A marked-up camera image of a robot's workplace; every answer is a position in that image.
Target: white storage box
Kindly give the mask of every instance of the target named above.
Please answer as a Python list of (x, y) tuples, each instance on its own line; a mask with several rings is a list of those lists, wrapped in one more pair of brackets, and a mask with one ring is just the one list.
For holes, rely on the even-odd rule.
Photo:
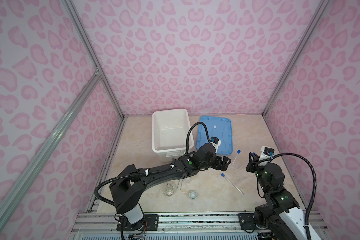
[[(191, 125), (185, 109), (157, 111), (152, 114), (152, 150), (162, 162), (182, 156), (187, 148), (187, 133)], [(192, 133), (189, 149), (194, 145)]]

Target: pink leopard print wall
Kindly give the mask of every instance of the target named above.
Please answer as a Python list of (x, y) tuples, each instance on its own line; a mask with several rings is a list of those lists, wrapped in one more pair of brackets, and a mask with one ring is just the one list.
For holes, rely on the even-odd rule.
[(0, 240), (67, 239), (85, 212), (119, 119), (101, 83), (19, 204)]
[[(282, 152), (316, 169), (316, 207), (334, 239), (360, 240), (360, 0), (336, 0), (266, 117)], [(304, 196), (311, 172), (287, 158)]]
[(0, 201), (93, 73), (59, 0), (0, 0)]
[(124, 114), (261, 113), (319, 0), (74, 0)]

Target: small bowl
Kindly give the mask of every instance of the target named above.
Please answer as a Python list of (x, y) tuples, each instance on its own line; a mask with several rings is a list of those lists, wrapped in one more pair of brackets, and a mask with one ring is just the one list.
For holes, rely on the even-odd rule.
[(189, 198), (192, 199), (192, 200), (195, 200), (197, 199), (197, 192), (196, 191), (190, 191), (189, 192)]

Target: test tube with blue cap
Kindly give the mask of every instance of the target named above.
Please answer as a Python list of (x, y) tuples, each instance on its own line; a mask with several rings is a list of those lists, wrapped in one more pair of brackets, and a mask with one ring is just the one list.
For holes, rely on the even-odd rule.
[(234, 158), (233, 161), (232, 161), (232, 165), (233, 165), (233, 166), (239, 166), (239, 165), (241, 164), (240, 160), (236, 161), (236, 160), (237, 160), (237, 157), (238, 157), (239, 154), (240, 154), (240, 152), (241, 152), (240, 150), (237, 150), (236, 156), (235, 156), (235, 158)]

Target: blue lid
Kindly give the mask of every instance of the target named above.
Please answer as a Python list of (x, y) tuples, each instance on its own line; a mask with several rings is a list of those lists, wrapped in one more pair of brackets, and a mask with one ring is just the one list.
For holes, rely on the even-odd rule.
[[(209, 137), (217, 137), (221, 140), (221, 145), (217, 149), (217, 154), (230, 155), (233, 152), (233, 140), (232, 140), (232, 125), (231, 121), (228, 118), (217, 118), (217, 117), (201, 117), (200, 122), (204, 122), (207, 129)], [(204, 127), (200, 124), (198, 125), (197, 132), (197, 145), (196, 148), (199, 149), (200, 146), (207, 143), (206, 134)]]

